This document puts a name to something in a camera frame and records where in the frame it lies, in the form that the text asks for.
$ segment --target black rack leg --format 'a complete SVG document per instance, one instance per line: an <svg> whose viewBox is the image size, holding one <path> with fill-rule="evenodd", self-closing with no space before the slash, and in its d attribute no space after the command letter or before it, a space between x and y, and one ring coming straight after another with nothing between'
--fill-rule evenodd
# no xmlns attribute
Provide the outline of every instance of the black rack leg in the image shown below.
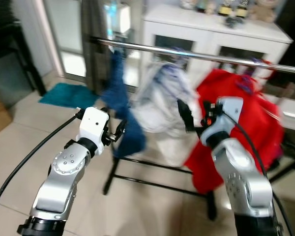
<svg viewBox="0 0 295 236"><path fill-rule="evenodd" d="M108 175L108 178L107 178L106 183L103 188L104 195L108 194L108 191L110 189L110 185L112 184L113 178L115 177L115 173L116 173L119 161L120 161L119 158L113 157L113 166L112 166L112 169L110 170L110 173Z"/></svg>
<svg viewBox="0 0 295 236"><path fill-rule="evenodd" d="M207 216L210 220L215 220L217 216L214 192L210 191L206 195Z"/></svg>

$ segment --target cabinet door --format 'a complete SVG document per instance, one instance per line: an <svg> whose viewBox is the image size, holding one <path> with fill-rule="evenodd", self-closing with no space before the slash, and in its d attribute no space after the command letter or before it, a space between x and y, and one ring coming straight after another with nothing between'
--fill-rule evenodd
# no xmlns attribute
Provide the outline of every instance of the cabinet door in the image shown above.
<svg viewBox="0 0 295 236"><path fill-rule="evenodd" d="M143 44L204 53L210 35L212 35L210 31L145 21ZM142 75L145 74L144 71L149 62L164 60L174 62L177 60L177 57L144 52L142 58ZM183 68L187 72L191 85L196 86L199 75L209 64L207 61L198 59L186 59L185 62Z"/></svg>
<svg viewBox="0 0 295 236"><path fill-rule="evenodd" d="M244 37L225 33L214 33L207 53L217 56L233 57L238 59L265 59L272 63L278 63L284 55L289 44L278 43L251 37ZM235 64L212 62L213 67L222 68L232 73L241 73L246 68ZM260 68L252 68L253 77L262 84L264 78L271 74L271 71Z"/></svg>

